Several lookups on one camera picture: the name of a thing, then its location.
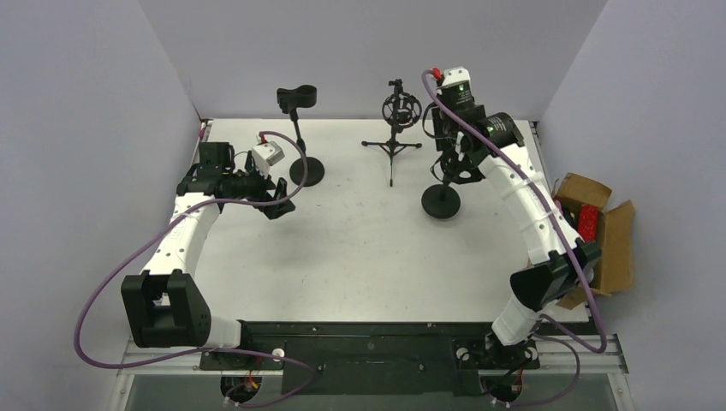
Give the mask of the shock mount stand round base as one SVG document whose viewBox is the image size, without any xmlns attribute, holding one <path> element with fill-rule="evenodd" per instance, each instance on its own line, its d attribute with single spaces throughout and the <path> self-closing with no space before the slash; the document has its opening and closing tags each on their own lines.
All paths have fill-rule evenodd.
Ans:
<svg viewBox="0 0 726 411">
<path fill-rule="evenodd" d="M 454 184 L 463 185 L 485 179 L 470 158 L 454 148 L 442 152 L 430 172 L 439 183 L 424 191 L 421 205 L 426 214 L 438 220 L 453 218 L 461 208 L 461 198 L 453 188 Z"/>
</svg>

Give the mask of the red glitter microphone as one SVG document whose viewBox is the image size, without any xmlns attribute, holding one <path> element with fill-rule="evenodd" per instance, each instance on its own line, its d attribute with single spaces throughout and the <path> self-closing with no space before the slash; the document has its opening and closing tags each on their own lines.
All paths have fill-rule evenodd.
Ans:
<svg viewBox="0 0 726 411">
<path fill-rule="evenodd" d="M 599 209 L 595 205 L 584 204 L 580 208 L 577 230 L 584 242 L 595 241 L 598 232 Z"/>
</svg>

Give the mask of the brown cardboard box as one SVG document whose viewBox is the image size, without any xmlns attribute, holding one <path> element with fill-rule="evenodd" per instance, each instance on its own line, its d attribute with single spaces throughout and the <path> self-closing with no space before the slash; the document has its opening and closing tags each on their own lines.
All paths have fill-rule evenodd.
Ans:
<svg viewBox="0 0 726 411">
<path fill-rule="evenodd" d="M 556 191 L 567 217 L 578 223 L 580 208 L 584 204 L 599 209 L 598 232 L 595 242 L 600 246 L 602 257 L 593 268 L 590 283 L 594 295 L 610 296 L 627 291 L 634 284 L 632 231 L 635 207 L 631 200 L 606 210 L 612 189 L 590 178 L 568 173 Z"/>
</svg>

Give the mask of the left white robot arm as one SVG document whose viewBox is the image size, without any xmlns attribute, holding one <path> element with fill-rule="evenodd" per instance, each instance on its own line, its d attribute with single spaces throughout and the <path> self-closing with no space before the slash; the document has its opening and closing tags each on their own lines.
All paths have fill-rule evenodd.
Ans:
<svg viewBox="0 0 726 411">
<path fill-rule="evenodd" d="M 211 312 L 194 281 L 199 257 L 224 200 L 248 200 L 268 219 L 295 210 L 287 182 L 272 180 L 271 167 L 284 157 L 275 142 L 261 140 L 235 167 L 229 142 L 199 145 L 196 163 L 176 188 L 171 222 L 141 273 L 122 281 L 121 295 L 132 337 L 140 348 L 237 348 L 243 325 Z"/>
</svg>

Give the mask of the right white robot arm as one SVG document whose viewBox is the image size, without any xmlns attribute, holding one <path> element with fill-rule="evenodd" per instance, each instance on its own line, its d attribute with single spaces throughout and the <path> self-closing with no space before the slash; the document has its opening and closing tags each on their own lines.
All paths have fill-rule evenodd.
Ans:
<svg viewBox="0 0 726 411">
<path fill-rule="evenodd" d="M 481 116 L 476 110 L 467 120 L 464 111 L 444 104 L 442 92 L 428 93 L 443 119 L 473 138 L 463 151 L 509 209 L 527 246 L 529 265 L 510 276 L 511 296 L 491 327 L 500 345 L 523 343 L 551 303 L 578 287 L 592 297 L 589 284 L 601 248 L 584 240 L 557 207 L 511 116 Z"/>
</svg>

